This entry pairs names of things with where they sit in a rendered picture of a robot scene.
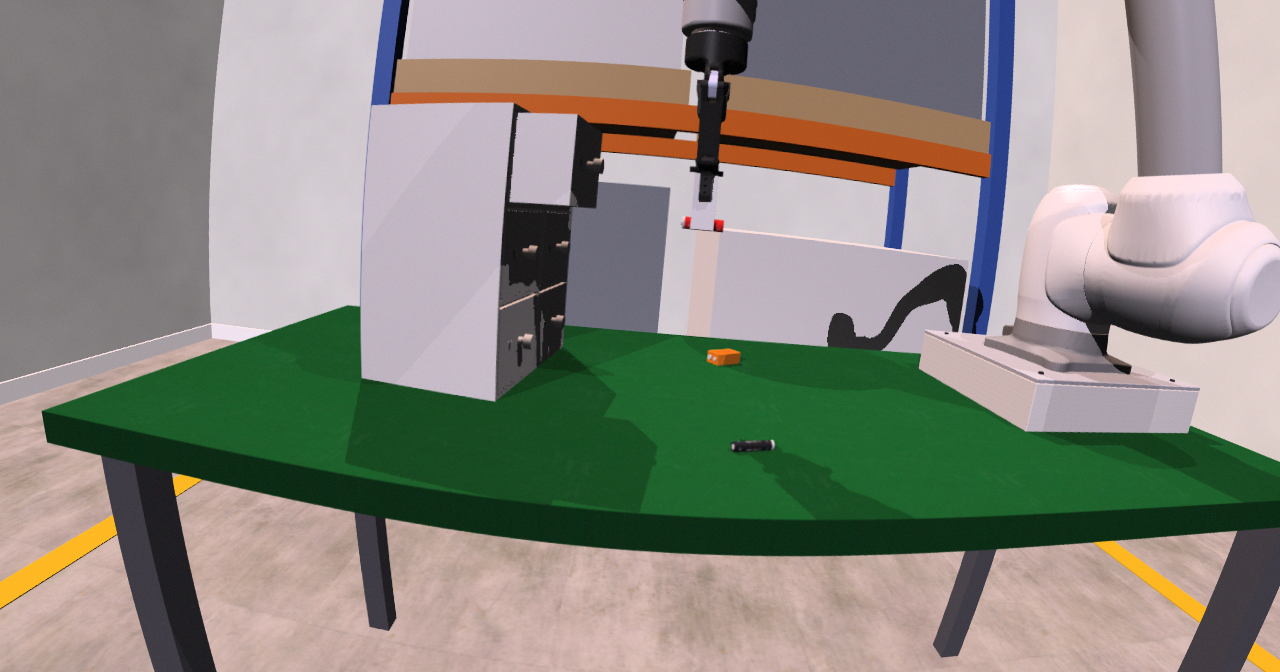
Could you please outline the red aa battery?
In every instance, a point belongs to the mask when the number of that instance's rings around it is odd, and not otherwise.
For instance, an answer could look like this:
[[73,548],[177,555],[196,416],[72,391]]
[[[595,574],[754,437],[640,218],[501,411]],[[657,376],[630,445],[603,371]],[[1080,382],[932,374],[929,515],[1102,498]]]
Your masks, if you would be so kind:
[[[684,220],[681,220],[681,225],[684,227],[684,229],[690,229],[690,224],[691,224],[691,218],[684,218]],[[724,227],[723,220],[714,220],[713,233],[723,233],[723,227]]]

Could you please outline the small grey chest of drawers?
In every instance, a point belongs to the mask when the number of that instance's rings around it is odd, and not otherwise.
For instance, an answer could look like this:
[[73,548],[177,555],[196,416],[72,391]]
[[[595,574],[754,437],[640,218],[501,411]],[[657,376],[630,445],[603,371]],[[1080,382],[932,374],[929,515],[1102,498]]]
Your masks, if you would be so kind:
[[[506,210],[573,207],[507,202],[515,102],[372,104],[361,256],[362,379],[498,401]],[[531,111],[530,111],[531,113]],[[527,207],[527,210],[526,210]]]

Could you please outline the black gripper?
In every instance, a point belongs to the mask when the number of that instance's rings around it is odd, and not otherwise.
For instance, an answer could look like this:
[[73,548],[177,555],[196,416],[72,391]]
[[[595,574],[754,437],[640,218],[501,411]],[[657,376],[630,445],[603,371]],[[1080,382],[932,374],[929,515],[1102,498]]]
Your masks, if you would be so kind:
[[704,72],[707,67],[704,79],[698,79],[698,157],[696,166],[690,166],[690,172],[698,174],[694,177],[690,229],[713,230],[718,175],[723,177],[718,166],[721,119],[726,119],[731,84],[731,81],[724,81],[724,76],[736,76],[748,69],[748,42],[726,31],[698,31],[686,38],[684,61],[696,72]]

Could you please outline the black battery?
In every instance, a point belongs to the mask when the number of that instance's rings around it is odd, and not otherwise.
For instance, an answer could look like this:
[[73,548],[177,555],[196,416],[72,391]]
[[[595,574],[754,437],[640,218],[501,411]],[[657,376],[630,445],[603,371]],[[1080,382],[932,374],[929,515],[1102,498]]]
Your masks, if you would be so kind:
[[758,440],[758,442],[732,442],[731,445],[733,452],[746,452],[746,451],[773,451],[773,440]]

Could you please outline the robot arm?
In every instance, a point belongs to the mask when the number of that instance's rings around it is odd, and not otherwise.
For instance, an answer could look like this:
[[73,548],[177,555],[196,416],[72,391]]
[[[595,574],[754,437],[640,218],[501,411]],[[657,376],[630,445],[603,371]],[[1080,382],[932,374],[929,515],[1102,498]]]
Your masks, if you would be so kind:
[[1138,177],[1119,198],[1101,186],[1044,195],[1014,330],[1004,325],[1012,337],[984,340],[1056,372],[1132,372],[1107,355],[1111,325],[1202,344],[1260,332],[1280,312],[1280,242],[1222,174],[1215,1],[1124,1]]

